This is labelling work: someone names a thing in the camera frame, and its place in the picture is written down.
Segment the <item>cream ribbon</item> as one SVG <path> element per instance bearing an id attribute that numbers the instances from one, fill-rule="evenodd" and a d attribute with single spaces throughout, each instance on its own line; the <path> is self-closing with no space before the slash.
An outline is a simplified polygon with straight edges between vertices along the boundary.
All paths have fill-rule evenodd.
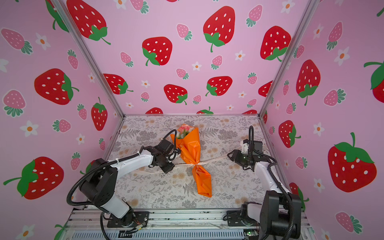
<path id="1" fill-rule="evenodd" d="M 133 171 L 132 175 L 134 177 L 160 177 L 163 179 L 173 178 L 174 175 L 176 175 L 176 178 L 179 178 L 179 174 L 182 174 L 189 178 L 193 177 L 194 167 L 197 167 L 197 169 L 203 168 L 212 176 L 212 178 L 231 176 L 234 175 L 236 171 L 242 171 L 242 168 L 230 161 L 227 156 L 220 156 L 200 162 L 197 165 L 186 164 L 180 159 L 180 161 L 175 163 L 175 167 L 167 174 L 165 174 L 159 167 L 142 167 Z"/>

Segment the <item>orange wrapping paper sheet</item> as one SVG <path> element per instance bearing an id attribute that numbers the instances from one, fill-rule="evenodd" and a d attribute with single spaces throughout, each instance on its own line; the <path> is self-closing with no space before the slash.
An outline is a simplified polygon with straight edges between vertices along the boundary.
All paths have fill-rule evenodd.
<path id="1" fill-rule="evenodd" d="M 177 139 L 177 134 L 171 134 L 172 140 L 176 141 L 176 147 L 181 150 L 181 158 L 186 164 L 197 165 L 201 159 L 201 141 L 199 128 L 191 131 L 185 138 Z M 212 176 L 203 168 L 193 169 L 193 177 L 197 184 L 197 192 L 204 197 L 212 197 Z"/>

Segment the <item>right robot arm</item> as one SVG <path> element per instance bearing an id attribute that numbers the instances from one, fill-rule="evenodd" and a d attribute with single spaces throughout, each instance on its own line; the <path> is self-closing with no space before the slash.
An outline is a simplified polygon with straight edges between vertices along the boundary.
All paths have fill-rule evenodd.
<path id="1" fill-rule="evenodd" d="M 223 220 L 232 227 L 259 227 L 260 240 L 269 236 L 298 239 L 301 235 L 301 199 L 274 174 L 272 168 L 277 161 L 264 154 L 262 146 L 260 141 L 244 140 L 241 150 L 233 150 L 227 156 L 244 170 L 256 173 L 266 191 L 263 202 L 245 202 L 238 211 L 228 211 Z"/>

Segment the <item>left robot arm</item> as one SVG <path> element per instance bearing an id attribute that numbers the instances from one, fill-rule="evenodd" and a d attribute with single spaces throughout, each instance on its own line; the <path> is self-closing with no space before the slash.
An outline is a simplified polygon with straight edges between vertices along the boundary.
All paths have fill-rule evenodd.
<path id="1" fill-rule="evenodd" d="M 134 211 L 115 193 L 117 180 L 145 166 L 160 167 L 167 174 L 175 167 L 173 160 L 180 154 L 175 143 L 163 139 L 154 147 L 142 146 L 128 157 L 109 162 L 97 159 L 70 189 L 67 204 L 74 207 L 93 205 L 128 226 L 134 221 Z"/>

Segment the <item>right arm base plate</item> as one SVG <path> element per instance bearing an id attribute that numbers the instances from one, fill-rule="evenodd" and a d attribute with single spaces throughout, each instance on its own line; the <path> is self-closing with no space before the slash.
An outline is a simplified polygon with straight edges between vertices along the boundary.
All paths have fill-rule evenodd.
<path id="1" fill-rule="evenodd" d="M 249 217 L 246 217 L 241 210 L 227 211 L 223 216 L 223 221 L 227 222 L 230 227 L 257 227 L 260 224 Z"/>

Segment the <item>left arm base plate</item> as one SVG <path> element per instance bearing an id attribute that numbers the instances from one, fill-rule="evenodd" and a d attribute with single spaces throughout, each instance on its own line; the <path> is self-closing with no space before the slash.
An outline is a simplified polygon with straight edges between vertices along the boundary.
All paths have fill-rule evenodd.
<path id="1" fill-rule="evenodd" d="M 110 214 L 107 223 L 108 228 L 145 228 L 149 220 L 150 212 L 147 211 L 128 211 L 121 219 Z"/>

